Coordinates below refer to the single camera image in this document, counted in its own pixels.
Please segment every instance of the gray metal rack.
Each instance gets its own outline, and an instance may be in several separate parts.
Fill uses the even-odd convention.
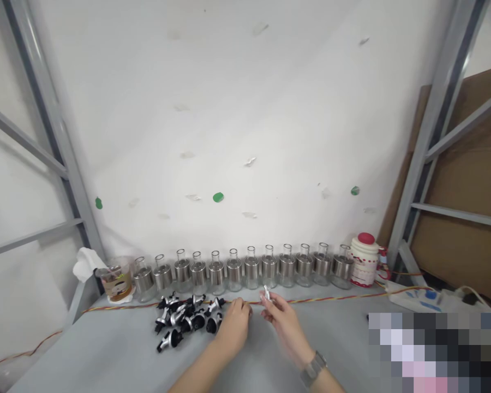
[[[441,50],[433,85],[424,113],[415,151],[404,185],[391,234],[388,263],[395,267],[400,255],[410,273],[419,272],[410,249],[421,211],[491,225],[491,217],[424,203],[438,155],[473,130],[491,113],[491,98],[447,133],[451,114],[462,85],[466,66],[475,44],[489,0],[457,0]],[[422,276],[412,276],[416,285],[425,285]]]
[[[76,226],[80,232],[83,245],[95,250],[105,260],[104,248],[67,133],[67,127],[62,117],[62,110],[28,0],[4,0],[3,5],[47,133],[52,154],[45,151],[1,112],[0,129],[60,176],[73,219],[1,244],[0,254],[43,236]],[[66,327],[74,323],[81,311],[89,307],[99,295],[100,292],[94,278],[90,278],[85,284],[79,283],[71,302]]]

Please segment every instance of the white power strip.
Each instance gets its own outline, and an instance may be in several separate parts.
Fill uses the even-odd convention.
[[[395,292],[407,288],[392,281],[386,282],[386,292]],[[480,313],[491,312],[488,305],[477,301],[474,305],[468,305],[462,301],[463,292],[442,290],[437,292],[428,289],[412,289],[399,294],[389,295],[389,300],[404,308],[415,312],[429,313]]]

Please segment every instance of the green sticker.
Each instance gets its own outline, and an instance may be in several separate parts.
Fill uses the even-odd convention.
[[[223,199],[224,199],[224,194],[222,194],[222,193],[216,193],[215,195],[213,195],[213,200],[216,203],[222,202]]]

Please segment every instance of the watch strap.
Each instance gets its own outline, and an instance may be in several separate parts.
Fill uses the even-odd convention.
[[[300,373],[300,378],[308,389],[315,382],[315,379],[324,367],[327,367],[327,362],[320,352],[316,351],[313,360]]]

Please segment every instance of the glass bottle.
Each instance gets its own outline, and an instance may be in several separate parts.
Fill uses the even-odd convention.
[[[340,253],[334,256],[331,283],[340,289],[351,288],[351,276],[355,267],[355,261],[349,258],[351,247],[340,245]]]
[[[209,264],[209,278],[211,279],[211,287],[209,291],[213,295],[221,295],[225,291],[224,287],[224,264],[220,261],[220,252],[213,251],[211,253],[213,261]]]
[[[296,259],[291,254],[292,246],[284,244],[284,251],[280,254],[280,285],[291,288],[295,285]]]
[[[238,257],[236,248],[229,250],[227,267],[227,287],[231,292],[238,292],[242,289],[242,261]]]
[[[193,253],[193,263],[191,264],[191,280],[193,281],[193,295],[203,295],[207,292],[206,263],[202,260],[202,253]]]
[[[318,285],[323,285],[324,287],[329,285],[329,275],[331,274],[331,264],[332,260],[329,255],[327,255],[327,250],[329,249],[329,244],[319,243],[318,251],[314,253],[315,266],[313,281]]]
[[[273,254],[274,247],[266,245],[266,253],[262,256],[263,283],[268,288],[277,286],[278,258]]]
[[[158,294],[154,284],[154,276],[150,266],[146,263],[145,257],[135,259],[136,272],[134,275],[137,290],[136,299],[140,303],[148,302]]]
[[[160,296],[169,297],[173,293],[173,275],[171,265],[165,263],[164,255],[159,254],[154,258],[157,267],[153,270],[154,282],[157,285]]]
[[[300,245],[300,252],[296,254],[296,283],[302,287],[313,285],[313,256],[309,254],[308,244]]]
[[[260,286],[260,261],[255,256],[255,248],[247,248],[247,257],[244,260],[245,266],[245,287],[247,289],[256,289]]]
[[[186,293],[191,290],[191,270],[189,269],[189,258],[185,257],[183,248],[176,252],[178,260],[175,262],[176,290],[179,293]]]

